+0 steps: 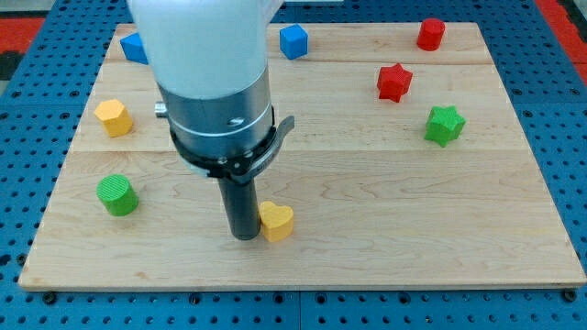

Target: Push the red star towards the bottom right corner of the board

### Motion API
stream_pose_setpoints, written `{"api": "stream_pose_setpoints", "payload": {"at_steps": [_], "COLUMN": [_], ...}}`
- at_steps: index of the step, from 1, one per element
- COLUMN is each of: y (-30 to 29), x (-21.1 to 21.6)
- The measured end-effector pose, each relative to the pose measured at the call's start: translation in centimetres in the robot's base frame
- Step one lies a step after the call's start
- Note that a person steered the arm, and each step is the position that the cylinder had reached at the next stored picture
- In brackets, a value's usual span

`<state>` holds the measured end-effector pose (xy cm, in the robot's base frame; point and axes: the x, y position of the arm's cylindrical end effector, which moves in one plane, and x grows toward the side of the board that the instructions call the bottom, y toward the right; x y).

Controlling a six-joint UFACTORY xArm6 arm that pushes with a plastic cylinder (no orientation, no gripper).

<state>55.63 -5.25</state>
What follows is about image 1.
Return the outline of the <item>blue block behind arm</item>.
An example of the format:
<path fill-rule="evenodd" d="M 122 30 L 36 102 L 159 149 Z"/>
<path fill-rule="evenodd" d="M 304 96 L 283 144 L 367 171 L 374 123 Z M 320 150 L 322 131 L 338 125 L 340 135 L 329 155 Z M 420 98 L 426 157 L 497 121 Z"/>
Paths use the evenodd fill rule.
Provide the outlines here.
<path fill-rule="evenodd" d="M 148 59 L 138 33 L 130 34 L 120 40 L 123 53 L 128 61 L 148 65 Z"/>

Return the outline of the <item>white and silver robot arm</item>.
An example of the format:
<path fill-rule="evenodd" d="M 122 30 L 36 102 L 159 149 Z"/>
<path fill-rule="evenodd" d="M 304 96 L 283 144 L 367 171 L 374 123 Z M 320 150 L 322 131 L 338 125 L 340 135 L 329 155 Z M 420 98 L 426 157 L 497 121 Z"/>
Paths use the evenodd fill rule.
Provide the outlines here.
<path fill-rule="evenodd" d="M 129 0 L 185 160 L 235 158 L 274 125 L 267 26 L 283 0 Z"/>

